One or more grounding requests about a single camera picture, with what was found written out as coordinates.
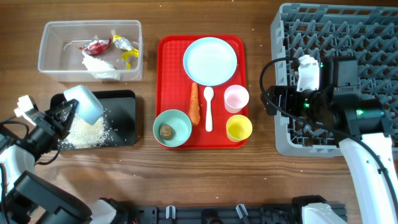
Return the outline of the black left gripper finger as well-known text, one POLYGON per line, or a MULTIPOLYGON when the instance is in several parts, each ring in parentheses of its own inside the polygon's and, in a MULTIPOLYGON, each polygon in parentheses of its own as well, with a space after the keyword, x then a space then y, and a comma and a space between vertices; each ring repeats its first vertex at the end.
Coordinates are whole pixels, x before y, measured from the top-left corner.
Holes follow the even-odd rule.
POLYGON ((73 119, 76 109, 78 106, 78 101, 75 99, 69 100, 69 101, 63 101, 60 103, 58 106, 54 108, 50 108, 49 110, 46 111, 46 114, 51 116, 53 119, 55 119, 55 116, 65 109, 69 109, 69 112, 67 114, 67 120, 73 119))
POLYGON ((69 135, 69 130, 75 117, 77 106, 77 104, 69 104, 61 110, 61 112, 67 112, 67 117, 61 122, 63 129, 60 133, 60 139, 65 139, 69 135))

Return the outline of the white rice pile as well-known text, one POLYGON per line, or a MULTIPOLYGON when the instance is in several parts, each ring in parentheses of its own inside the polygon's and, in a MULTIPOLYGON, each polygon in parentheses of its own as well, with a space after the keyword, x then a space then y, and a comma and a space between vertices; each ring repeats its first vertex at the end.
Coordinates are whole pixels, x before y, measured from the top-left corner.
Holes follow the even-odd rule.
POLYGON ((87 149, 105 145, 110 129, 106 125, 104 116, 91 125, 84 121, 77 113, 73 117, 69 135, 59 140, 63 150, 87 149))

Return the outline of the light blue bowl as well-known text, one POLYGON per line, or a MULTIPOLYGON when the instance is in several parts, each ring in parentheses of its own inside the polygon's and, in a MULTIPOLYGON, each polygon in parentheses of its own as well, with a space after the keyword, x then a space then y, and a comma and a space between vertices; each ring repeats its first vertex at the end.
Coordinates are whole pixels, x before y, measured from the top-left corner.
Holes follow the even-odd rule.
POLYGON ((71 89, 65 90, 63 95, 67 101, 77 100, 77 114, 90 125, 94 125, 104 113, 104 109, 100 101, 84 85, 74 86, 71 89))

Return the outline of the pink plastic cup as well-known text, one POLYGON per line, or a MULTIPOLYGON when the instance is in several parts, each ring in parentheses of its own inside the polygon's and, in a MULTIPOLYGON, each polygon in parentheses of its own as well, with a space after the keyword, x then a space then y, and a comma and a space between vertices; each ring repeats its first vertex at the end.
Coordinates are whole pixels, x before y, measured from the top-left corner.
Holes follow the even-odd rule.
POLYGON ((241 85, 231 85, 224 92, 224 107, 227 112, 240 112, 249 102, 249 92, 241 85))

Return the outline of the yellow plastic cup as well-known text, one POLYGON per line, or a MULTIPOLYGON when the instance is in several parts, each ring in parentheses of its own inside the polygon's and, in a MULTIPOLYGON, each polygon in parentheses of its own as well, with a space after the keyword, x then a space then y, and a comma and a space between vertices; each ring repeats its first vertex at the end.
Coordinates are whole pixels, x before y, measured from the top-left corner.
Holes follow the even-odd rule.
POLYGON ((252 123, 246 116, 237 114, 226 122, 227 138, 232 142, 240 142, 252 134, 252 123))

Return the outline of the white tissue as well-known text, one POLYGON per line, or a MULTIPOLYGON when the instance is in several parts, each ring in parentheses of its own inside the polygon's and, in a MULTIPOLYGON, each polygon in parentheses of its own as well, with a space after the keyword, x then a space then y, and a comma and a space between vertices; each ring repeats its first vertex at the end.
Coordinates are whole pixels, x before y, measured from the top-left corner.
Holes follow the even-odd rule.
POLYGON ((97 79, 107 80, 120 80, 121 75, 116 71, 113 65, 110 63, 94 58, 86 53, 83 54, 82 64, 86 69, 97 79))

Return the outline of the red snack wrapper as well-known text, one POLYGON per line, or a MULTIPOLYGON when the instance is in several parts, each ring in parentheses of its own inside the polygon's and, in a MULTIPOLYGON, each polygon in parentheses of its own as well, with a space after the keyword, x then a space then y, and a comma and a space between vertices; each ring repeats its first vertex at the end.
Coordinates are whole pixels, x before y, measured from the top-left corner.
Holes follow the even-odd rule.
POLYGON ((97 56, 110 48, 112 43, 112 39, 107 40, 92 40, 91 42, 85 44, 82 47, 77 47, 77 49, 81 50, 83 53, 90 56, 97 56))

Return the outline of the orange carrot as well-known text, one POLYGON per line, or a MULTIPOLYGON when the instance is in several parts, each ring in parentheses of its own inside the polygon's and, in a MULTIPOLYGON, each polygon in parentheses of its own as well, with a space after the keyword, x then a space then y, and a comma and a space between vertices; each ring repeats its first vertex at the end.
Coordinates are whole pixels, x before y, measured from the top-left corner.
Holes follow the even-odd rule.
POLYGON ((190 104, 188 110, 188 117, 193 126, 196 126, 200 122, 200 107, 198 100, 198 85, 197 83, 192 83, 191 93, 190 93, 190 104))

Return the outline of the brown food lump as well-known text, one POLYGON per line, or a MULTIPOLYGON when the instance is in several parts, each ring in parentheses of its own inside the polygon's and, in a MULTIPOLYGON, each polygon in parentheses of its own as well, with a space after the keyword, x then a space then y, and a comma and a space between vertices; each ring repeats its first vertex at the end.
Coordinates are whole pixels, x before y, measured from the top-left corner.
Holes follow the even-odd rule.
POLYGON ((160 128, 159 128, 159 135, 162 139, 164 140, 170 140, 173 138, 174 136, 174 130, 173 128, 168 125, 168 124, 163 124, 160 128))

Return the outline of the yellow snack wrapper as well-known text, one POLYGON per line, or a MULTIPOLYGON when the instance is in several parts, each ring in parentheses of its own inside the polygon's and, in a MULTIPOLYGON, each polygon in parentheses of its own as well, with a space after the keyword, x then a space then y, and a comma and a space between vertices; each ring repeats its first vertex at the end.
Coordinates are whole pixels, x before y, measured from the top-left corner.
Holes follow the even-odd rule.
POLYGON ((139 58, 139 51, 132 46, 132 44, 127 38, 121 37, 119 35, 113 36, 113 43, 118 49, 121 49, 123 51, 121 56, 122 61, 126 66, 126 70, 130 70, 131 63, 129 58, 130 57, 139 58))

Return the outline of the green bowl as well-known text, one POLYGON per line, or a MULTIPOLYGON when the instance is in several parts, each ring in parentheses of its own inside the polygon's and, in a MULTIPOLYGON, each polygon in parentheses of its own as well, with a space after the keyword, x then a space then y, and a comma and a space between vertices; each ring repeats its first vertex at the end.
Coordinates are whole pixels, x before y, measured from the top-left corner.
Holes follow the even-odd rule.
POLYGON ((156 117, 152 130, 160 145, 179 147, 190 138, 192 123, 183 111, 166 110, 156 117))

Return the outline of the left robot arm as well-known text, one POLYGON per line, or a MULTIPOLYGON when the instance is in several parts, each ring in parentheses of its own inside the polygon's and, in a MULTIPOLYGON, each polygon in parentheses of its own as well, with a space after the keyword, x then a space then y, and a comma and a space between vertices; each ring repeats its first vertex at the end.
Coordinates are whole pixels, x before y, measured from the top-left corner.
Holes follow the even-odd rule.
POLYGON ((1 122, 1 223, 29 223, 39 207, 45 210, 39 223, 119 221, 114 200, 100 198, 87 205, 35 173, 35 166, 42 164, 41 156, 67 137, 78 105, 77 100, 64 101, 42 113, 29 98, 16 116, 25 116, 35 127, 27 129, 22 138, 6 128, 18 123, 15 118, 1 122))

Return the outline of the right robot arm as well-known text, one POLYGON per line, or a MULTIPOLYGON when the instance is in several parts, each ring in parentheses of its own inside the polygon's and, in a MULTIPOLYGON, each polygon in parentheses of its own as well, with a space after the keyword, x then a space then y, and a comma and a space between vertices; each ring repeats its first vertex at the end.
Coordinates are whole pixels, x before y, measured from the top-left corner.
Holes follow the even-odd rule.
POLYGON ((391 127, 382 104, 361 98, 354 56, 274 59, 288 62, 298 76, 295 86, 264 88, 267 114, 292 118, 333 134, 351 173, 363 223, 397 223, 397 174, 391 127))

